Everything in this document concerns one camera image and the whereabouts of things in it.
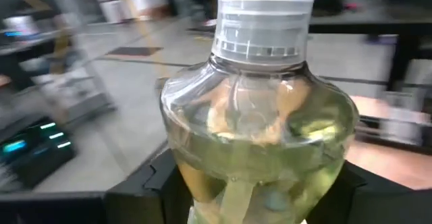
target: floor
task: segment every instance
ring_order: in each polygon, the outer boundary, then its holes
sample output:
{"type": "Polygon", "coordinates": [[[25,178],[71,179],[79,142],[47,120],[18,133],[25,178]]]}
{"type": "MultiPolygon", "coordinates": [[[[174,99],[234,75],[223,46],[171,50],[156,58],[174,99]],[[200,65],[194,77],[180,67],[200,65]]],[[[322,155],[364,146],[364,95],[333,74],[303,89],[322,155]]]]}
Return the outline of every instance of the floor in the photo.
{"type": "MultiPolygon", "coordinates": [[[[164,141],[166,135],[154,90],[155,80],[204,61],[211,40],[186,32],[188,19],[141,22],[130,26],[98,25],[79,31],[77,44],[92,60],[118,107],[79,127],[74,142],[79,154],[41,183],[37,192],[106,190],[125,178],[164,141]],[[104,56],[118,47],[162,47],[148,57],[104,56]]],[[[384,81],[391,46],[368,45],[363,35],[312,34],[307,60],[320,76],[384,81]]],[[[428,61],[413,61],[408,81],[421,83],[431,71],[428,61]]],[[[334,82],[355,96],[380,97],[382,87],[334,82]]]]}

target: electronic device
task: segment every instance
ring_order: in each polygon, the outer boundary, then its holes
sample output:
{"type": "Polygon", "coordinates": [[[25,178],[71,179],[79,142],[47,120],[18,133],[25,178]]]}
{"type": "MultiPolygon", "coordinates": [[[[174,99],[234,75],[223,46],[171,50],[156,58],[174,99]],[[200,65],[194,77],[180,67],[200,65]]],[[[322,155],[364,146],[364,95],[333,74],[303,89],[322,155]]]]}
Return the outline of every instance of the electronic device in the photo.
{"type": "Polygon", "coordinates": [[[9,29],[0,30],[0,47],[10,46],[13,42],[16,42],[16,35],[18,34],[15,31],[9,29]]]}
{"type": "Polygon", "coordinates": [[[3,22],[9,28],[5,35],[16,40],[34,40],[40,34],[31,16],[14,16],[4,19],[3,22]]]}
{"type": "Polygon", "coordinates": [[[49,117],[25,117],[0,132],[0,138],[3,192],[35,187],[75,155],[68,134],[49,117]]]}

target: black stand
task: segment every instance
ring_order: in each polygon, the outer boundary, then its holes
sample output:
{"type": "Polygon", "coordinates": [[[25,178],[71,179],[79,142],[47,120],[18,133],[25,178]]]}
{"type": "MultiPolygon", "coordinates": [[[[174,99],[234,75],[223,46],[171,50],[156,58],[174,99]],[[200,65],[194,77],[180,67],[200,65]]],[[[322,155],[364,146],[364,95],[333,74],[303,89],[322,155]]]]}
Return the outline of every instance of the black stand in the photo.
{"type": "Polygon", "coordinates": [[[398,86],[404,81],[412,59],[419,53],[421,38],[418,35],[399,34],[391,59],[390,73],[386,91],[399,91],[398,86]]]}
{"type": "Polygon", "coordinates": [[[0,193],[31,190],[75,157],[67,131],[46,115],[31,113],[0,131],[0,193]],[[56,138],[48,136],[62,134],[56,138]],[[23,142],[23,147],[6,150],[23,142]]]}
{"type": "MultiPolygon", "coordinates": [[[[346,163],[308,224],[432,223],[432,190],[413,191],[346,163]]],[[[186,224],[192,198],[170,150],[108,192],[0,195],[5,224],[186,224]]]]}

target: desk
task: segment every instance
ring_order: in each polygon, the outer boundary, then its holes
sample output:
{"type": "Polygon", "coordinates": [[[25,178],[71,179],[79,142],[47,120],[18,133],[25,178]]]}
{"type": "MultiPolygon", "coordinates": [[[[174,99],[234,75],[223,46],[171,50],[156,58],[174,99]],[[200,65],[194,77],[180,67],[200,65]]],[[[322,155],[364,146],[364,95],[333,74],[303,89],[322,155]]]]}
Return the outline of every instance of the desk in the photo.
{"type": "Polygon", "coordinates": [[[353,140],[346,159],[410,189],[432,188],[432,156],[353,140]]]}
{"type": "Polygon", "coordinates": [[[432,17],[425,19],[395,19],[387,14],[383,1],[371,0],[360,4],[358,12],[339,16],[312,18],[309,32],[321,34],[397,34],[386,89],[396,91],[405,78],[411,59],[416,58],[421,37],[432,35],[432,17]]]}
{"type": "Polygon", "coordinates": [[[21,68],[20,63],[51,54],[59,34],[60,31],[44,33],[40,39],[14,43],[0,49],[0,73],[11,78],[11,83],[17,90],[34,86],[32,78],[21,68]]]}

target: black floor mat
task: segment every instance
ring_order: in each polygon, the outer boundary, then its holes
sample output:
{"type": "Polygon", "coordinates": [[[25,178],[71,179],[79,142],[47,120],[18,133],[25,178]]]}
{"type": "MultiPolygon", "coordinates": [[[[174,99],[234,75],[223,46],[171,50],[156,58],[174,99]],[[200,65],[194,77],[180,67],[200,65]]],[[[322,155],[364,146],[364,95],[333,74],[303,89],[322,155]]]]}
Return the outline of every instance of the black floor mat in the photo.
{"type": "Polygon", "coordinates": [[[161,49],[161,47],[119,47],[107,55],[150,56],[161,49]]]}
{"type": "Polygon", "coordinates": [[[215,27],[188,28],[186,30],[189,32],[208,32],[211,34],[215,33],[215,27]]]}

